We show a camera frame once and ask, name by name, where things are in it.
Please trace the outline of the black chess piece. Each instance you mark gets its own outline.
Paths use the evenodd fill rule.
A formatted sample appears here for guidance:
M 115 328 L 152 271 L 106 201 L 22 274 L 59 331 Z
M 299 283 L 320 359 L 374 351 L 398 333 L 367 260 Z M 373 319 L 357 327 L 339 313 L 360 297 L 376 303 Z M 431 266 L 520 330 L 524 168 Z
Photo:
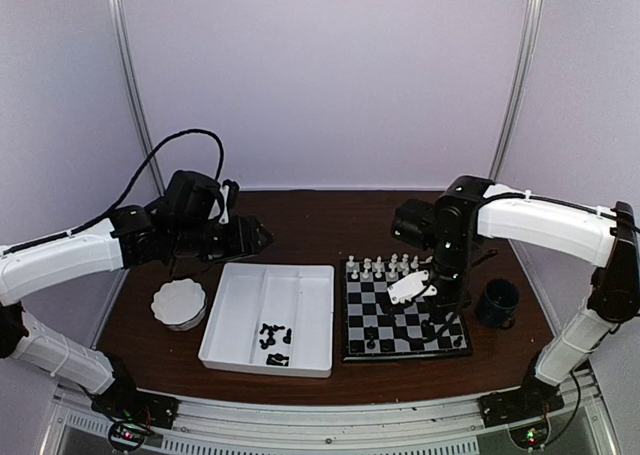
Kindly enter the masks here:
M 382 340 L 381 341 L 381 350 L 383 352 L 393 352 L 395 349 L 395 344 L 393 340 Z

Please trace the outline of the black and silver chessboard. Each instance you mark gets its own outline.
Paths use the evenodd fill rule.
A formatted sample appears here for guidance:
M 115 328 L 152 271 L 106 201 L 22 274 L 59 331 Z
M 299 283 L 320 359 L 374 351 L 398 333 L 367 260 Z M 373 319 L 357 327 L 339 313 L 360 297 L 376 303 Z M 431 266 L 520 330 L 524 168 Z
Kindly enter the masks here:
M 436 359 L 473 354 L 471 338 L 460 315 L 443 335 L 436 335 L 448 315 L 436 314 L 427 297 L 393 305 L 387 288 L 394 282 L 350 281 L 341 261 L 342 280 L 342 355 L 345 362 L 398 361 L 403 359 Z M 365 329 L 376 330 L 376 348 L 366 348 Z M 459 348 L 453 341 L 462 337 Z M 381 350 L 382 340 L 393 340 L 393 352 Z

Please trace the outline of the white plastic tray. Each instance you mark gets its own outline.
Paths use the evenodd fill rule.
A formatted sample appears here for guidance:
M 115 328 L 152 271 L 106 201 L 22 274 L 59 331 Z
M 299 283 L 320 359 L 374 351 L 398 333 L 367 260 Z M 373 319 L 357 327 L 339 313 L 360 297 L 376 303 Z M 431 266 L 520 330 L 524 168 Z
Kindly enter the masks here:
M 330 265 L 229 263 L 198 358 L 208 369 L 327 378 L 333 365 L 334 275 Z M 288 367 L 267 366 L 258 336 L 263 323 L 293 330 Z

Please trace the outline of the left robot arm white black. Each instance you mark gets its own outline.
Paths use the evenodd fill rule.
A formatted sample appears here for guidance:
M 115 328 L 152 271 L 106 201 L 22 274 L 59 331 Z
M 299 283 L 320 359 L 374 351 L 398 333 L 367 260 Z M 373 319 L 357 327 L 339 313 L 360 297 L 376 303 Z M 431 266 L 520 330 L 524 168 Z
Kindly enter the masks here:
M 254 256 L 273 241 L 253 216 L 233 209 L 239 186 L 194 172 L 175 172 L 165 193 L 146 206 L 115 207 L 86 228 L 1 251 L 1 356 L 71 380 L 123 419 L 144 399 L 124 363 L 91 350 L 38 321 L 22 299 L 86 275 L 181 258 L 222 263 Z

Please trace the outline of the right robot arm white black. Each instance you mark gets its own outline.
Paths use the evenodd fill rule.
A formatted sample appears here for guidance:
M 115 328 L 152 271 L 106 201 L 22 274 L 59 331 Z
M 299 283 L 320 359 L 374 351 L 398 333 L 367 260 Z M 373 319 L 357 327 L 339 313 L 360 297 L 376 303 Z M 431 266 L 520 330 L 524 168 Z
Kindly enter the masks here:
M 541 246 L 594 266 L 590 295 L 533 358 L 513 394 L 513 408 L 522 416 L 535 415 L 607 333 L 639 312 L 639 230 L 625 202 L 613 208 L 579 205 L 464 175 L 434 203 L 410 199 L 402 204 L 391 233 L 433 252 L 426 268 L 389 287 L 393 304 L 426 296 L 460 310 L 470 282 L 471 252 L 481 239 Z

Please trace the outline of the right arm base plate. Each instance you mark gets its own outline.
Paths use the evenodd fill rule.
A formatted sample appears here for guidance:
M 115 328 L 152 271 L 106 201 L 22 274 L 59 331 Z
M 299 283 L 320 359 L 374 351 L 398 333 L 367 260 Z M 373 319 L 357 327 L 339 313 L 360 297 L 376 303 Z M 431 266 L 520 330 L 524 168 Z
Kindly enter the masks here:
M 481 396 L 478 404 L 486 428 L 542 417 L 565 406 L 555 387 L 540 389 L 523 386 Z

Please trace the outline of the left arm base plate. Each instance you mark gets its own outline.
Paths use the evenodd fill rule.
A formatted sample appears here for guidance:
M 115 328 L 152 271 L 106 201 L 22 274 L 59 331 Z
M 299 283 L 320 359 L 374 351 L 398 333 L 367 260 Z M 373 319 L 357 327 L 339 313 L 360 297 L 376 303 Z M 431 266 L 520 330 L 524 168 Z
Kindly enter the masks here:
M 179 408 L 179 401 L 174 397 L 138 390 L 87 395 L 92 402 L 91 408 L 108 419 L 133 422 L 148 429 L 171 429 Z

